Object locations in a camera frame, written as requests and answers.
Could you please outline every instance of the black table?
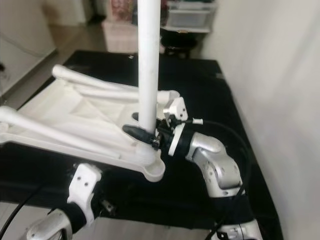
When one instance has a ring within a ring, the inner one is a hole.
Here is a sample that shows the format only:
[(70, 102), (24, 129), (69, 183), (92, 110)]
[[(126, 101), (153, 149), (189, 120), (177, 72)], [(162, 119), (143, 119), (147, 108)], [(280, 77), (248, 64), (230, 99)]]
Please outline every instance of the black table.
[[(138, 85), (138, 60), (125, 54), (76, 51), (65, 66), (89, 76), (127, 85)], [(48, 86), (50, 78), (39, 90)], [(188, 115), (217, 121), (236, 130), (249, 144), (232, 93), (216, 61), (177, 59), (160, 56), (159, 89), (177, 90), (184, 97)], [(210, 126), (191, 126), (194, 130), (218, 138), (228, 154), (244, 168), (239, 143), (227, 132)], [(148, 182), (139, 172), (107, 166), (101, 184), (107, 199), (117, 206), (116, 219), (143, 221), (184, 228), (210, 229), (214, 224), (211, 203), (198, 167), (185, 159), (163, 156), (163, 179)], [(70, 179), (63, 173), (74, 163), (87, 160), (7, 143), (0, 149), (0, 197), (20, 202), (43, 181), (48, 185), (30, 204), (56, 207), (68, 197)], [(106, 168), (101, 163), (98, 167)], [(259, 166), (252, 163), (248, 192), (251, 206), (265, 232), (280, 234), (278, 216)]]

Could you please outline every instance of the robotic arm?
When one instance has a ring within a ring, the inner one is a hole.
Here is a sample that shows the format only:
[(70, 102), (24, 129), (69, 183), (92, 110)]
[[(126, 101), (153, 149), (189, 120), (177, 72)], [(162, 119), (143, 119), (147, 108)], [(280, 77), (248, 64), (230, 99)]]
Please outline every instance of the robotic arm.
[[(125, 125), (123, 130), (132, 137), (151, 144), (154, 149), (167, 151), (173, 156), (183, 156), (201, 170), (207, 192), (211, 198), (216, 222), (224, 220), (226, 209), (233, 204), (234, 197), (243, 184), (236, 162), (227, 155), (226, 148), (216, 138), (198, 132), (184, 130), (188, 119), (182, 97), (169, 102), (164, 108), (165, 119), (157, 120), (158, 135), (153, 136), (142, 128)], [(80, 164), (69, 186), (67, 204), (52, 211), (36, 222), (27, 232), (28, 240), (71, 240), (83, 226), (91, 225), (101, 206), (112, 211), (113, 206), (99, 199), (99, 207), (93, 204), (94, 190), (102, 173), (89, 164)], [(212, 240), (263, 240), (257, 221), (252, 214), (248, 197), (240, 195), (233, 209)]]

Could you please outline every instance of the white pipe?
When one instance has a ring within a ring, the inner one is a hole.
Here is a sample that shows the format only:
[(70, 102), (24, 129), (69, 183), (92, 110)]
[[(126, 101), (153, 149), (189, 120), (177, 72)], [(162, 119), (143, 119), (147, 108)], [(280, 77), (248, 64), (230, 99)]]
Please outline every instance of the white pipe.
[(19, 126), (21, 128), (30, 130), (48, 138), (55, 139), (59, 142), (77, 147), (79, 149), (87, 150), (93, 153), (103, 154), (116, 159), (120, 158), (120, 154), (117, 152), (110, 151), (104, 146), (86, 140), (84, 138), (46, 126), (40, 122), (32, 120), (18, 113), (15, 109), (8, 106), (0, 106), (0, 122)]
[(82, 74), (77, 71), (73, 71), (68, 69), (62, 65), (55, 65), (52, 69), (52, 75), (57, 79), (63, 79), (66, 81), (71, 81), (78, 84), (89, 85), (100, 89), (107, 90), (136, 90), (137, 88), (134, 86), (122, 85), (119, 83), (109, 83), (107, 81), (103, 81), (85, 74)]
[(154, 134), (159, 74), (161, 0), (138, 0), (139, 125)]
[[(115, 99), (115, 100), (130, 100), (138, 101), (139, 93), (138, 91), (112, 91), (112, 90), (100, 90), (87, 88), (85, 86), (75, 86), (74, 89), (85, 96), (103, 98), (103, 99)], [(170, 100), (178, 98), (180, 95), (177, 91), (158, 91), (157, 92), (157, 102), (159, 104), (165, 105)]]

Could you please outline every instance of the floor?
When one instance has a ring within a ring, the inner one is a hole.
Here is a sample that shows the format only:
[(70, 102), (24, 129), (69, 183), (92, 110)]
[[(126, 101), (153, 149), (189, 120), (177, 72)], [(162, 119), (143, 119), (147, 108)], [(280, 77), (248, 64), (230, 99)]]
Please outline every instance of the floor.
[[(20, 107), (50, 76), (55, 64), (63, 64), (75, 50), (106, 50), (103, 32), (99, 24), (87, 27), (50, 27), (58, 54), (48, 59), (16, 92), (9, 96), (6, 104)], [(0, 202), (0, 228), (3, 226), (16, 204)], [(49, 209), (33, 206), (23, 207), (11, 223), (3, 240), (23, 239), (30, 224), (44, 218)], [(75, 240), (202, 240), (207, 230), (190, 230), (143, 222), (97, 219), (91, 227), (83, 228), (74, 235)]]

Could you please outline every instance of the black stool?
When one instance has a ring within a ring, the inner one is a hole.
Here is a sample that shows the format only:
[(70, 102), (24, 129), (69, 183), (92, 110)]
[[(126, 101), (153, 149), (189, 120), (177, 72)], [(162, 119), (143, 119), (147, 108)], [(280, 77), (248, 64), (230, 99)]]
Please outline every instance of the black stool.
[(191, 50), (197, 45), (196, 38), (192, 33), (163, 31), (161, 44), (164, 46), (164, 54), (167, 56), (190, 58)]

